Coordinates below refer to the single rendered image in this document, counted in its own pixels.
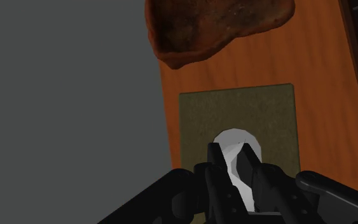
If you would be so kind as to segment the orange wooden table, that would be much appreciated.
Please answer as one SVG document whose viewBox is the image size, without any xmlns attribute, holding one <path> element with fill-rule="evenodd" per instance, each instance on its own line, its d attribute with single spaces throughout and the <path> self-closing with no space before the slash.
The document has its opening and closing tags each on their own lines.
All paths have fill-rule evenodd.
<svg viewBox="0 0 358 224">
<path fill-rule="evenodd" d="M 160 64 L 173 167 L 181 164 L 180 93 L 292 83 L 301 167 L 358 190 L 358 80 L 339 0 L 295 4 L 282 27 L 178 70 Z"/>
</svg>

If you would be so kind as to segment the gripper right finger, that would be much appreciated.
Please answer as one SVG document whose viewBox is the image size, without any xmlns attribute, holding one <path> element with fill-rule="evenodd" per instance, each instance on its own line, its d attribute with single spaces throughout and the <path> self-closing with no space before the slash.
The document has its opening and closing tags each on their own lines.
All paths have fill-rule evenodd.
<svg viewBox="0 0 358 224">
<path fill-rule="evenodd" d="M 285 224 L 358 224 L 358 191 L 347 185 L 313 171 L 292 178 L 279 166 L 260 162 L 247 143 L 236 167 L 259 212 L 279 212 Z"/>
</svg>

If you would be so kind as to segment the brown rough bowl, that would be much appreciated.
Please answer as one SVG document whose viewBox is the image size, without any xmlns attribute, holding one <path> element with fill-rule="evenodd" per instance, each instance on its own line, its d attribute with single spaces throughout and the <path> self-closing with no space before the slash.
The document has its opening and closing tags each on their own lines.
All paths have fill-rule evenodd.
<svg viewBox="0 0 358 224">
<path fill-rule="evenodd" d="M 148 38 L 171 69 L 207 60 L 236 38 L 276 29 L 295 0 L 145 0 Z"/>
</svg>

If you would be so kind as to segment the olive green square mat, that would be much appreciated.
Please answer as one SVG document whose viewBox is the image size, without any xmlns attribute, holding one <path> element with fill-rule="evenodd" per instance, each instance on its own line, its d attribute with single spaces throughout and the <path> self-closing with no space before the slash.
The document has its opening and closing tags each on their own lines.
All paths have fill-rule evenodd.
<svg viewBox="0 0 358 224">
<path fill-rule="evenodd" d="M 232 88 L 179 95 L 181 167 L 207 161 L 207 145 L 224 130 L 242 129 L 261 147 L 262 162 L 288 176 L 300 171 L 292 84 Z"/>
</svg>

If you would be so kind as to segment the white rounded object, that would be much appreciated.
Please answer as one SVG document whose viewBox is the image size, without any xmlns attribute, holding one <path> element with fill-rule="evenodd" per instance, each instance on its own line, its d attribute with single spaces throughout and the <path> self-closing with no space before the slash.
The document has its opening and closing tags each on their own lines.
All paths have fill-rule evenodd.
<svg viewBox="0 0 358 224">
<path fill-rule="evenodd" d="M 228 175 L 232 184 L 238 188 L 246 209 L 250 212 L 254 212 L 255 208 L 254 200 L 252 198 L 252 190 L 240 180 L 237 172 L 237 155 L 244 143 L 248 143 L 261 162 L 261 147 L 257 139 L 246 130 L 228 129 L 219 133 L 214 138 L 214 142 L 219 143 L 221 147 L 228 168 Z"/>
</svg>

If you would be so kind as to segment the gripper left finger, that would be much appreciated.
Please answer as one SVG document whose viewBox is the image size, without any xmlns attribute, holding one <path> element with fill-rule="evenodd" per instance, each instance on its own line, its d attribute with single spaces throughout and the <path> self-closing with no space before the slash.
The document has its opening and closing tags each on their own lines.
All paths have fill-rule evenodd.
<svg viewBox="0 0 358 224">
<path fill-rule="evenodd" d="M 173 169 L 97 224 L 245 224 L 248 212 L 228 175 L 219 143 L 207 145 L 207 161 L 194 171 Z"/>
</svg>

